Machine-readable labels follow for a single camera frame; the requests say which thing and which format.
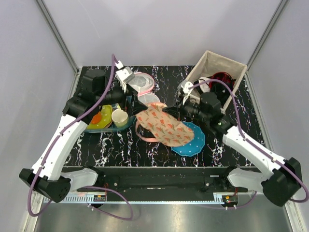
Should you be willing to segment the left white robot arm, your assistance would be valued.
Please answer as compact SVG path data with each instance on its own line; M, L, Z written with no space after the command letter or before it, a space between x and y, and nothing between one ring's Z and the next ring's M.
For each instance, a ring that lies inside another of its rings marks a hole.
M102 172L85 167L74 172L62 172L64 163L79 136L92 118L105 105L118 104L129 116L146 110L134 88L136 75L129 67L115 74L114 87L103 70L88 70L81 76L82 85L66 102L60 123L48 147L30 169L22 169L19 177L39 194L58 203L69 192L89 186L93 191L104 187Z

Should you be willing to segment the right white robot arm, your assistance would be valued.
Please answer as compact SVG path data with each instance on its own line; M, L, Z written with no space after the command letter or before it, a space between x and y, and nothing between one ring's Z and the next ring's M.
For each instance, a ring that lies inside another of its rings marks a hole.
M285 159L262 146L247 135L236 123L222 113L221 103L213 93L204 93L198 103L191 100L176 101L163 112L175 118L198 120L217 139L239 152L259 170L246 171L231 168L219 179L223 191L246 188L263 193L276 206L284 206L301 188L300 162L295 158Z

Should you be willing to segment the floral mesh laundry bag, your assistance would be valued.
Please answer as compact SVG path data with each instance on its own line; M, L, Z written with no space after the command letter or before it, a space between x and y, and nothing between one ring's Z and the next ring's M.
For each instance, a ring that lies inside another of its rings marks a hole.
M136 114L136 127L142 126L152 133L153 138L146 138L137 134L140 139L149 142L160 142L169 147L186 145L194 139L194 132L181 121L163 112L164 103L153 102L147 104L148 109Z

